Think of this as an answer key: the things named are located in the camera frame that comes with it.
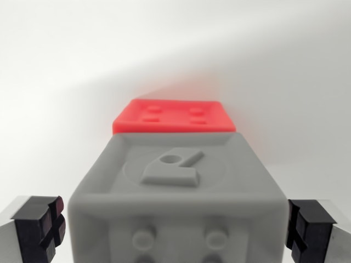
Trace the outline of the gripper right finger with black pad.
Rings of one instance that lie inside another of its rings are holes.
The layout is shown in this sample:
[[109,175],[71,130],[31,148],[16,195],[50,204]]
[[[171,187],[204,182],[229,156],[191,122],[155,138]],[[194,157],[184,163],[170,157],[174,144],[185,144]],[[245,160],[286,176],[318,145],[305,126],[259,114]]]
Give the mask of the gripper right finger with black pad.
[[350,218],[325,199],[288,202],[286,247],[294,262],[350,262]]

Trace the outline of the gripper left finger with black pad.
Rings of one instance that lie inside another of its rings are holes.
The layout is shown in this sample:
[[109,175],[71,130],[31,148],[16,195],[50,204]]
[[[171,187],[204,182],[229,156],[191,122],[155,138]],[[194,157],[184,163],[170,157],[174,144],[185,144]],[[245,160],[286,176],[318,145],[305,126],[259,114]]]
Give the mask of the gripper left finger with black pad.
[[60,196],[18,196],[1,212],[1,262],[51,262],[66,222]]

